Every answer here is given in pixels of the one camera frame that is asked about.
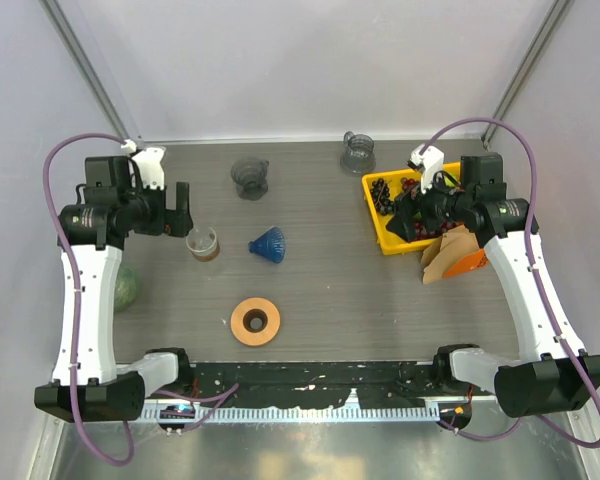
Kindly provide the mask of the glass carafe with wood band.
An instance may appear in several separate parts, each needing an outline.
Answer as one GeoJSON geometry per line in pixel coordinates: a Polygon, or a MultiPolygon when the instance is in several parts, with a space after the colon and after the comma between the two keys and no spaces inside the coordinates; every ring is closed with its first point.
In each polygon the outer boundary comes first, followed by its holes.
{"type": "Polygon", "coordinates": [[[220,253],[217,233],[208,226],[195,226],[186,237],[186,246],[199,262],[212,261],[220,253]]]}

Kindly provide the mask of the blue glass dripper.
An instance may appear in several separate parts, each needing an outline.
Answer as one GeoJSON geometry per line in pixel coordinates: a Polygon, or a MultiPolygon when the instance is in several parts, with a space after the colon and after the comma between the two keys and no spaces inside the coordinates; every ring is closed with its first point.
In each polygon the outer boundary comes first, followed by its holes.
{"type": "Polygon", "coordinates": [[[249,242],[248,251],[272,263],[281,263],[286,253],[286,240],[282,230],[279,227],[271,227],[260,237],[249,242]]]}

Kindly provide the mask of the wooden dripper ring holder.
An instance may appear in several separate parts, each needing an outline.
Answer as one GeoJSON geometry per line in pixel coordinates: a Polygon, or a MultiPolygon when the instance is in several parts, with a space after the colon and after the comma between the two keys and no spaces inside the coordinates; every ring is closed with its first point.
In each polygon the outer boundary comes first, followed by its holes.
{"type": "Polygon", "coordinates": [[[271,342],[281,326],[281,315],[274,303],[261,297],[240,302],[233,310],[230,328],[243,345],[261,347],[271,342]]]}

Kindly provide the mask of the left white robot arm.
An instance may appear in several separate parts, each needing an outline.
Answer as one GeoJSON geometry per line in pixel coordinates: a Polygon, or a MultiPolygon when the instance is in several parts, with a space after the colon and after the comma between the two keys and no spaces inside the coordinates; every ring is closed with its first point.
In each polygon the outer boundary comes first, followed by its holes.
{"type": "Polygon", "coordinates": [[[132,421],[161,388],[186,396],[193,369],[182,348],[152,349],[126,367],[114,356],[115,286],[130,233],[184,238],[193,228],[189,185],[176,185],[167,206],[161,147],[132,156],[85,161],[83,197],[58,217],[69,252],[61,256],[65,301],[61,347],[50,381],[36,388],[35,406],[73,422],[132,421]]]}

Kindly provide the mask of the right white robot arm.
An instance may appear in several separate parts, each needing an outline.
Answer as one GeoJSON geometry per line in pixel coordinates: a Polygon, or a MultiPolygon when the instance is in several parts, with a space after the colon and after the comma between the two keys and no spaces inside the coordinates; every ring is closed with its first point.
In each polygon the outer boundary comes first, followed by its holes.
{"type": "Polygon", "coordinates": [[[494,394],[511,418],[581,409],[600,386],[600,355],[587,353],[566,318],[529,202],[508,198],[499,154],[462,157],[457,178],[444,171],[443,160],[435,147],[412,153],[408,164],[420,183],[398,195],[387,229],[412,241],[417,221],[429,231],[446,221],[467,227],[502,285],[519,354],[510,360],[474,345],[442,347],[434,386],[454,394],[472,384],[494,394]]]}

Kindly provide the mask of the brown paper filter stack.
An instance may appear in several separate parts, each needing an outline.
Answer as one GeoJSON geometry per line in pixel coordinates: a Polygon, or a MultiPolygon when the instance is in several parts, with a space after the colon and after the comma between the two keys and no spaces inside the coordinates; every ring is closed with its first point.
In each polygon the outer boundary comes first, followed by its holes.
{"type": "Polygon", "coordinates": [[[424,251],[422,282],[427,285],[443,278],[444,272],[459,258],[482,249],[477,238],[464,225],[442,234],[424,251]]]}

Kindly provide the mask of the grey plastic dripper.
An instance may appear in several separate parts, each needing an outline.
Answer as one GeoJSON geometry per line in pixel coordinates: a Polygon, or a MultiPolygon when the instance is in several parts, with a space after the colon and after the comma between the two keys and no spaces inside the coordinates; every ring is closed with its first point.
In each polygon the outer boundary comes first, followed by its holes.
{"type": "Polygon", "coordinates": [[[231,178],[241,199],[256,201],[268,192],[269,161],[258,157],[237,160],[231,167],[231,178]]]}

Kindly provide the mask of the orange filter holder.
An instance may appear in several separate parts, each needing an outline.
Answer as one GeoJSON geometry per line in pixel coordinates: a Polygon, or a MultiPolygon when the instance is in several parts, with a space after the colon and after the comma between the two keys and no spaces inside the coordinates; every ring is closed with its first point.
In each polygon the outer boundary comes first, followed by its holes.
{"type": "Polygon", "coordinates": [[[489,260],[485,254],[485,251],[483,249],[479,249],[473,253],[463,256],[462,258],[459,258],[444,272],[443,278],[451,278],[469,273],[485,267],[488,263],[489,260]]]}

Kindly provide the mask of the red grape bunch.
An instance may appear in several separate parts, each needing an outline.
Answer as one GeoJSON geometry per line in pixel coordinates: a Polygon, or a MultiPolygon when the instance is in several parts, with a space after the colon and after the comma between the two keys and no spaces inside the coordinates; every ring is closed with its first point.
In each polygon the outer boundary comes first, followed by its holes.
{"type": "MultiPolygon", "coordinates": [[[[403,192],[406,193],[412,200],[415,200],[420,191],[420,181],[413,178],[403,177],[401,179],[401,185],[403,192]]],[[[414,229],[417,240],[434,239],[459,226],[460,224],[458,222],[445,220],[435,229],[428,229],[421,220],[419,214],[414,217],[414,229]]]]}

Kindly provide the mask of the dark grape bunch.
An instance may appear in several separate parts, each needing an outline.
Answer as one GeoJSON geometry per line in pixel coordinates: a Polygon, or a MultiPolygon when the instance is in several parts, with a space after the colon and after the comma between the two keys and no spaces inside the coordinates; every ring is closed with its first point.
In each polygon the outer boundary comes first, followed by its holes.
{"type": "Polygon", "coordinates": [[[381,216],[393,215],[395,213],[395,202],[391,197],[388,182],[380,177],[371,184],[372,205],[381,216]]]}

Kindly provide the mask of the yellow plastic bin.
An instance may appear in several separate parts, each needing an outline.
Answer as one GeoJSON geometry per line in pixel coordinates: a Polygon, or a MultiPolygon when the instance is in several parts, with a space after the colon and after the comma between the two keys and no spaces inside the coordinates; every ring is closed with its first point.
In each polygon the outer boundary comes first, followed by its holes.
{"type": "Polygon", "coordinates": [[[397,195],[403,192],[401,179],[403,177],[406,177],[420,181],[420,173],[413,169],[403,169],[379,173],[370,173],[362,177],[361,183],[364,192],[364,198],[369,208],[371,219],[376,232],[377,243],[379,244],[382,253],[388,256],[417,252],[426,249],[438,237],[434,239],[416,240],[411,243],[406,243],[400,237],[386,230],[386,224],[393,217],[393,215],[379,215],[373,208],[371,197],[371,184],[374,180],[380,177],[384,178],[388,182],[391,197],[394,200],[394,198],[397,195]]]}

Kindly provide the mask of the grey plastic measuring cup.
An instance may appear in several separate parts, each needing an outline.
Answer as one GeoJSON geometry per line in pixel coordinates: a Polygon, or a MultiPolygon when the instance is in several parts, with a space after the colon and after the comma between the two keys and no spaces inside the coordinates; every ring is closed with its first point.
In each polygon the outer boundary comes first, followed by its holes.
{"type": "Polygon", "coordinates": [[[366,175],[374,171],[375,142],[370,136],[347,131],[343,136],[343,145],[340,165],[344,170],[356,175],[366,175]]]}

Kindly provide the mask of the green melon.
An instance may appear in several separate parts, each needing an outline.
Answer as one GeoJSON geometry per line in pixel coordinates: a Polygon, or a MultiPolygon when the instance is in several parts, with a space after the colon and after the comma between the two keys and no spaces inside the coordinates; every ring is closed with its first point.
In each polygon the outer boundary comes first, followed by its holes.
{"type": "Polygon", "coordinates": [[[122,312],[133,305],[140,291],[141,281],[138,274],[131,267],[121,265],[115,282],[114,312],[122,312]]]}

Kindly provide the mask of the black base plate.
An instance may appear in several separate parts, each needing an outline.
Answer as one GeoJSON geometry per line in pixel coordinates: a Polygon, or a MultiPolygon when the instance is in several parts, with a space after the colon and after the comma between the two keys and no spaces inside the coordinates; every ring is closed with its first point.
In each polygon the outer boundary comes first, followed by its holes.
{"type": "Polygon", "coordinates": [[[437,364],[408,361],[200,362],[184,380],[161,387],[157,394],[192,397],[211,406],[233,386],[237,390],[225,400],[225,408],[338,409],[352,394],[364,409],[396,408],[422,406],[428,397],[448,401],[486,394],[443,379],[437,364]]]}

